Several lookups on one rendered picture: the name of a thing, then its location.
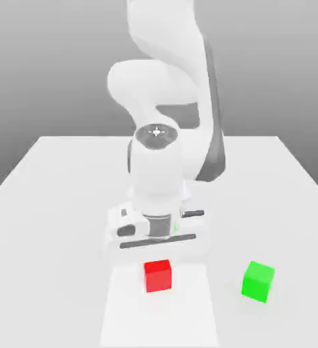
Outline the small red cube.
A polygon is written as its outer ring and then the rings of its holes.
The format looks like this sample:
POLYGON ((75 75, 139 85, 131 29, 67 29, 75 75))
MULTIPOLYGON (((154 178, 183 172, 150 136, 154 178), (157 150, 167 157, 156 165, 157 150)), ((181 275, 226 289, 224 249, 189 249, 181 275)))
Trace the small red cube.
POLYGON ((172 286, 172 269, 169 260, 158 260, 144 264, 146 292, 169 290, 172 286))

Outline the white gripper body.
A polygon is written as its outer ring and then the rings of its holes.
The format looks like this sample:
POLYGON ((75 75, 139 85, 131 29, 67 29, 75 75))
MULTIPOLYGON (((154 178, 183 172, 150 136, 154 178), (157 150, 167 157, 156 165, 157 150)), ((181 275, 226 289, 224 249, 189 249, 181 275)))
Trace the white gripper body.
POLYGON ((165 238, 149 236, 108 237, 106 262, 131 264, 157 260, 183 260, 203 257, 208 252, 207 230, 185 230, 165 238))

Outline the small green cube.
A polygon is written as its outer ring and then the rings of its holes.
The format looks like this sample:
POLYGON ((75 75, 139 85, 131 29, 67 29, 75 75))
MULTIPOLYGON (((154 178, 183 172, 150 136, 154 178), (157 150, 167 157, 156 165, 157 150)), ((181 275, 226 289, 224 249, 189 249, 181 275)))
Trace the small green cube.
POLYGON ((241 294, 266 303, 274 275, 275 268, 251 261, 243 276, 241 294))

